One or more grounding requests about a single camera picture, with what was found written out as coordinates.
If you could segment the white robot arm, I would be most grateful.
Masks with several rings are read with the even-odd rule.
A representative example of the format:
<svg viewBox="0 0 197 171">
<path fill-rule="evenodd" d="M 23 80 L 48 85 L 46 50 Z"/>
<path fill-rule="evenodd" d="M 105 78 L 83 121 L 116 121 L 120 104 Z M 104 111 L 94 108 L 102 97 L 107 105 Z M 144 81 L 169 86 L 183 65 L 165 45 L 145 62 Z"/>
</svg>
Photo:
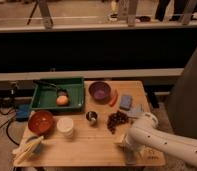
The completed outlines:
<svg viewBox="0 0 197 171">
<path fill-rule="evenodd" d="M 154 114 L 142 113 L 125 132 L 121 143 L 129 150 L 145 145 L 197 167 L 197 139 L 166 133 L 157 126 L 158 119 Z"/>
</svg>

